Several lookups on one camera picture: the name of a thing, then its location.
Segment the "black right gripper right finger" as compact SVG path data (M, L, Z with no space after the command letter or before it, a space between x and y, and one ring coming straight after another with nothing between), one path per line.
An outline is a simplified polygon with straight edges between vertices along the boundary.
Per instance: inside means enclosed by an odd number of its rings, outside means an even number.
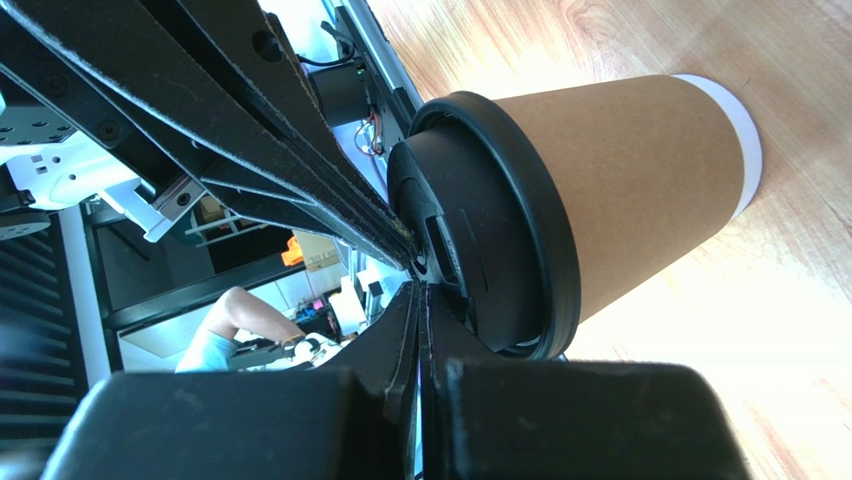
M721 403L678 364L491 352L434 287L420 315L429 479L745 479Z

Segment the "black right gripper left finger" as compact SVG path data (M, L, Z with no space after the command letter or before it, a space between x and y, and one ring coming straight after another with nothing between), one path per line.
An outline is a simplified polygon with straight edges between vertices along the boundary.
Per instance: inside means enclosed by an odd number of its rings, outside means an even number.
M47 479L404 479L421 286L321 366L125 373L93 388Z

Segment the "black cup lid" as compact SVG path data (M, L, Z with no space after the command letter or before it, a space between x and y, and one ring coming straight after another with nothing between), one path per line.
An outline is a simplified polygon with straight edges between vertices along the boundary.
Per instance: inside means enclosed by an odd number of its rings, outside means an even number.
M496 102L425 103L391 151L389 202L414 234L416 274L509 358L560 356L581 306L577 247L542 156Z

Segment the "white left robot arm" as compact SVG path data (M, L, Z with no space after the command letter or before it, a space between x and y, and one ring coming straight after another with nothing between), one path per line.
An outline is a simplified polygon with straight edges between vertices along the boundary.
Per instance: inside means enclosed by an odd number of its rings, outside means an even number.
M3 230L99 196L160 240L202 197L396 268L414 234L256 1L5 1Z

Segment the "brown paper cup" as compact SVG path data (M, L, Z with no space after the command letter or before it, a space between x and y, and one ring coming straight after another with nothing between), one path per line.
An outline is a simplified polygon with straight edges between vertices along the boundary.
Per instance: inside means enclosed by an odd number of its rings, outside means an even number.
M717 234L754 198L757 125L723 85L651 75L503 98L570 221L588 319Z

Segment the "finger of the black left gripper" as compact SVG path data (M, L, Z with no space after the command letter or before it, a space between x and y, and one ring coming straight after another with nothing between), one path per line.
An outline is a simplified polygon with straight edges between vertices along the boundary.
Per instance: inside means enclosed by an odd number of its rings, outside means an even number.
M1 9L239 215L410 265L412 233L347 158L256 2Z
M344 155L295 58L254 1L147 1L167 71L159 111L216 152L238 211L412 257L413 234Z

